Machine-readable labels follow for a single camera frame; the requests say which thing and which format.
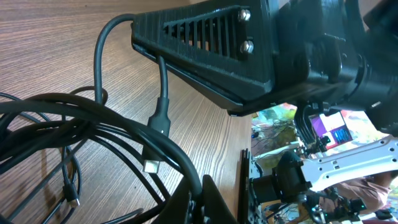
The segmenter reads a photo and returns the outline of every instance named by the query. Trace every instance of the screen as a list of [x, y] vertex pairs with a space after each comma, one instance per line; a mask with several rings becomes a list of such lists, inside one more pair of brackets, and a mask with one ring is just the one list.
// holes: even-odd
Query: screen
[[340, 112], [330, 116], [320, 114], [319, 116], [310, 119], [312, 126], [319, 137], [329, 137], [330, 142], [326, 145], [327, 149], [331, 149], [353, 140]]

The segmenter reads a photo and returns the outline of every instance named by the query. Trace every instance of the black housing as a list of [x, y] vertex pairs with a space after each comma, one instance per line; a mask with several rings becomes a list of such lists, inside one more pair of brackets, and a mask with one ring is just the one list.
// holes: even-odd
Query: black housing
[[[239, 21], [242, 9], [251, 13]], [[210, 0], [138, 14], [133, 48], [233, 116], [281, 103], [365, 110], [398, 135], [398, 1], [364, 18], [358, 0]], [[241, 44], [254, 44], [251, 54]]]

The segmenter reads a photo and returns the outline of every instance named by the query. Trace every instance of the white metal frame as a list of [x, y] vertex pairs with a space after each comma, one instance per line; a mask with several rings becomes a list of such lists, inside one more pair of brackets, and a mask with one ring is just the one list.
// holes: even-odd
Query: white metal frame
[[398, 170], [398, 138], [387, 136], [365, 146], [318, 159], [304, 159], [301, 167], [311, 190], [390, 170]]

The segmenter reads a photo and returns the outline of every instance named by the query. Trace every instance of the metal screw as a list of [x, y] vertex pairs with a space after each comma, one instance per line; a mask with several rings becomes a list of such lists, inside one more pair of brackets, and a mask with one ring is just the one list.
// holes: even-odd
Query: metal screw
[[247, 9], [242, 9], [242, 10], [240, 10], [239, 13], [238, 13], [238, 20], [239, 20], [240, 22], [242, 22], [242, 21], [249, 21], [249, 20], [250, 20], [250, 16], [251, 16], [251, 14], [250, 14], [250, 11], [249, 11], [249, 10], [247, 10]]
[[250, 40], [245, 40], [241, 44], [241, 52], [242, 53], [251, 54], [253, 52], [253, 49], [254, 49], [254, 44]]

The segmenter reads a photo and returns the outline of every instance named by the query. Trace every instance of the wood grain surface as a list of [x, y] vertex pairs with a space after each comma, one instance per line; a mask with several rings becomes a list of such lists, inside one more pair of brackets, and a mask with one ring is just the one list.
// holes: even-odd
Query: wood grain surface
[[[96, 38], [111, 18], [186, 4], [188, 0], [1, 0], [0, 91], [27, 98], [92, 85]], [[112, 31], [105, 44], [107, 106], [146, 124], [159, 95], [159, 69], [133, 51], [130, 36], [125, 22]], [[229, 117], [172, 74], [169, 92], [170, 138], [189, 155], [200, 177], [213, 177], [236, 214], [239, 152], [250, 147], [250, 117]], [[93, 98], [92, 93], [84, 96]], [[28, 123], [17, 119], [10, 128]], [[138, 144], [131, 144], [141, 151]], [[155, 205], [131, 170], [104, 147], [88, 142], [76, 156], [83, 171], [83, 190], [81, 206], [69, 223], [101, 223]], [[59, 162], [59, 150], [46, 149], [0, 176], [0, 213], [8, 216]], [[182, 178], [166, 164], [159, 175], [171, 192]], [[61, 198], [62, 185], [62, 173], [58, 172], [13, 222], [40, 223]], [[64, 203], [51, 223], [60, 223], [68, 209]]]

